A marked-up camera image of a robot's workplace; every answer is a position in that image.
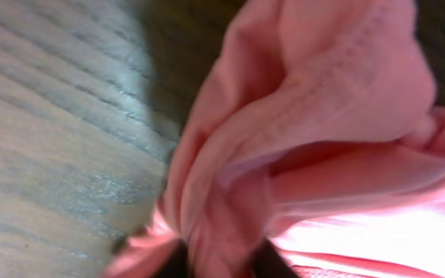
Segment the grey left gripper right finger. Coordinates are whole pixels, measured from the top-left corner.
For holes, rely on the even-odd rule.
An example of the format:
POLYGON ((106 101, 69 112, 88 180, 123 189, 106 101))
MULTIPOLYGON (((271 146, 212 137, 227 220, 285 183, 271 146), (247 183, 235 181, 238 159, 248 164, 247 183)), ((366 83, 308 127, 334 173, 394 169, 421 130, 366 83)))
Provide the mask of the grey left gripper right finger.
POLYGON ((299 278, 267 239, 254 253, 252 271, 256 278, 299 278))

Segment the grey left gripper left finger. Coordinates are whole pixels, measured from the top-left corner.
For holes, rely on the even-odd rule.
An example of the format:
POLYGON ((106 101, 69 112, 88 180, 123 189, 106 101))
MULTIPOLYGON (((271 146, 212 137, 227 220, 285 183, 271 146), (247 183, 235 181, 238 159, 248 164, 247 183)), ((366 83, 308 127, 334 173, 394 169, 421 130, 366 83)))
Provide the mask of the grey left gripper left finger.
POLYGON ((184 243, 177 245, 162 268, 156 273, 156 278, 189 278, 188 247, 184 243))

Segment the light pink t-shirt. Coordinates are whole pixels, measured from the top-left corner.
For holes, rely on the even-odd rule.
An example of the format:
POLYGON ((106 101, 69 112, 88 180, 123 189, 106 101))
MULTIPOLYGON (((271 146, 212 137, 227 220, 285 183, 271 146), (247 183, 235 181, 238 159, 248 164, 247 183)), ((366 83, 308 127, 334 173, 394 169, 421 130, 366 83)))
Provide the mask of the light pink t-shirt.
POLYGON ((250 0, 225 34, 144 235, 107 277, 151 277, 179 246, 197 277, 288 266, 445 277, 445 107, 416 3, 250 0))

